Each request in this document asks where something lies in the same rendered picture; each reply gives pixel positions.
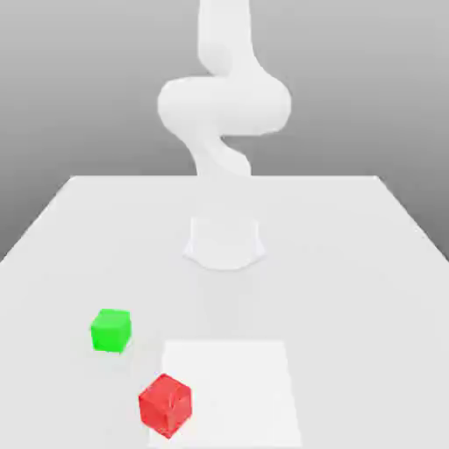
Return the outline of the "small green cube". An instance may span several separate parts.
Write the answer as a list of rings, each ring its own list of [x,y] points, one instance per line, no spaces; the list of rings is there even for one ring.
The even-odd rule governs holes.
[[[101,309],[90,326],[96,351],[121,353],[132,335],[131,314],[128,310]]]

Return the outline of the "small red cube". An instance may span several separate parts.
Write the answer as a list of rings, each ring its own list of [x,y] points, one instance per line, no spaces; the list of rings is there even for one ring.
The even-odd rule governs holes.
[[[139,394],[141,422],[170,439],[192,415],[192,391],[168,374],[159,375]]]

